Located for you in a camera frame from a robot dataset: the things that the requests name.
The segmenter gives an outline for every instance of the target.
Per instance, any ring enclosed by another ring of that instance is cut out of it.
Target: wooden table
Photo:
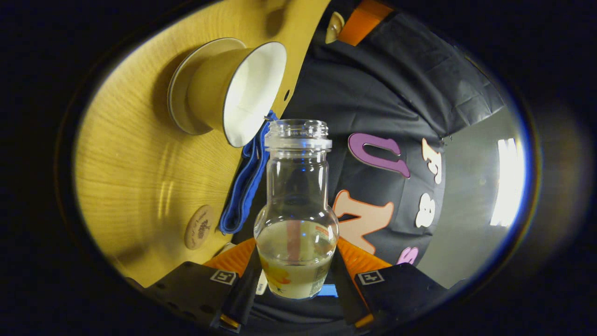
[[[219,219],[241,150],[218,131],[189,136],[174,126],[166,92],[178,64],[217,38],[238,38],[247,47],[283,43],[288,63],[272,106],[280,116],[328,3],[218,2],[140,44],[100,83],[75,144],[75,189],[90,234],[123,276],[149,286],[184,261],[209,260],[232,238],[213,225],[200,249],[184,245],[186,225],[199,207],[211,205]]]

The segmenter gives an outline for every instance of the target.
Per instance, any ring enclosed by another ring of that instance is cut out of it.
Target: blue towel
[[[278,120],[273,111],[267,118]],[[242,149],[243,166],[236,176],[232,187],[232,195],[220,217],[220,231],[237,233],[249,216],[255,192],[265,170],[269,152],[265,151],[265,134],[269,131],[269,123],[264,123],[255,137]]]

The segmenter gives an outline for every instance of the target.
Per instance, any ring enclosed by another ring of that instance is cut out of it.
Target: glass bottle
[[[318,120],[270,122],[265,147],[267,204],[254,236],[269,289],[288,299],[317,296],[338,242],[338,218],[328,205],[326,153],[332,141]]]

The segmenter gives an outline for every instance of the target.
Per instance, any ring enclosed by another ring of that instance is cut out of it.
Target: jar neck
[[[267,202],[273,206],[319,206],[328,199],[328,163],[324,150],[270,148]]]

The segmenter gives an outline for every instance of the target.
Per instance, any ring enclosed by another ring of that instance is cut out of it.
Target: cloudy liquid
[[[257,238],[261,265],[272,293],[291,299],[314,297],[324,285],[336,249],[331,232],[309,221],[283,221]]]

